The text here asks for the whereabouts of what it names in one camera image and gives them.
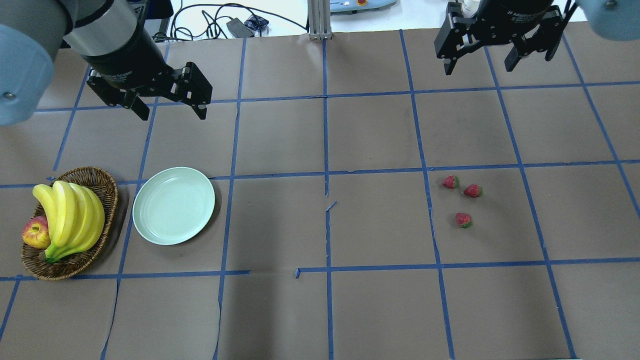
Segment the white plate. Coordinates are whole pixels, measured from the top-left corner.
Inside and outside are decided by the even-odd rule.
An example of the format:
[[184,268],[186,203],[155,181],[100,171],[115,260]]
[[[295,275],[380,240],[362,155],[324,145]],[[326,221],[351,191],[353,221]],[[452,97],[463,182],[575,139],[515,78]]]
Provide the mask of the white plate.
[[168,168],[152,176],[133,202],[133,224],[143,238],[174,245],[194,237],[213,214],[216,194],[198,170]]

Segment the red apple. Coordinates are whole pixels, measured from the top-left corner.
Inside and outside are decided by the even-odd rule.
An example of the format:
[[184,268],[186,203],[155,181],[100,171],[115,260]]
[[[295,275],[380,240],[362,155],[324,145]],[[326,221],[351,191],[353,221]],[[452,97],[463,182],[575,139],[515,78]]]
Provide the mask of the red apple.
[[22,230],[22,240],[36,249],[46,249],[51,244],[49,223],[45,215],[32,218]]

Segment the strawberry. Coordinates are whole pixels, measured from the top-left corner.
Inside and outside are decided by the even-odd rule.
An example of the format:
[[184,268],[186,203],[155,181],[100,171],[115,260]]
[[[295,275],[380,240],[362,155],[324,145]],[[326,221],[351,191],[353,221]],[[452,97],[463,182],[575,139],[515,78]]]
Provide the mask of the strawberry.
[[470,197],[480,197],[482,196],[482,186],[478,184],[471,184],[463,193]]
[[460,185],[460,183],[458,182],[457,176],[449,175],[444,179],[444,181],[442,181],[442,185],[446,188],[455,189]]
[[458,226],[466,229],[471,226],[471,215],[465,213],[457,213],[456,222],[458,223]]

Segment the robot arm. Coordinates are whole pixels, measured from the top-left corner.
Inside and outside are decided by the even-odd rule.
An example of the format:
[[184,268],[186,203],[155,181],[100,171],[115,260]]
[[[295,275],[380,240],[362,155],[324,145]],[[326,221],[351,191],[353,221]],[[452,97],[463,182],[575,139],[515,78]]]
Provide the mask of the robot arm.
[[[578,5],[600,36],[611,40],[640,38],[638,0],[578,0],[572,6],[569,1],[563,12],[552,3],[552,0],[481,0],[477,11],[465,17],[463,5],[450,2],[434,42],[436,55],[444,60],[445,74],[452,74],[462,56],[488,45],[513,44],[504,60],[507,71],[535,51],[546,53],[545,60],[550,61]],[[526,34],[534,29],[527,38]]]
[[139,97],[163,96],[206,117],[211,84],[194,63],[167,65],[125,0],[0,0],[0,8],[0,125],[35,111],[63,38],[93,68],[87,85],[105,104],[147,120]]

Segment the wicker basket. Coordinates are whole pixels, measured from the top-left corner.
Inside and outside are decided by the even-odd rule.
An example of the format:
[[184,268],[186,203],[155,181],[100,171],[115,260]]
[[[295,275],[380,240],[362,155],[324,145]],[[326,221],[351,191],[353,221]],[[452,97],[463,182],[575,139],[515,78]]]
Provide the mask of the wicker basket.
[[[86,186],[100,199],[104,207],[104,228],[98,242],[87,251],[78,252],[64,257],[55,264],[40,260],[42,249],[35,249],[22,243],[22,264],[33,276],[40,280],[63,280],[83,271],[100,254],[113,223],[113,218],[118,206],[118,186],[113,176],[105,170],[97,167],[79,167],[60,175],[56,180],[66,181]],[[42,205],[38,203],[33,217],[44,215]]]

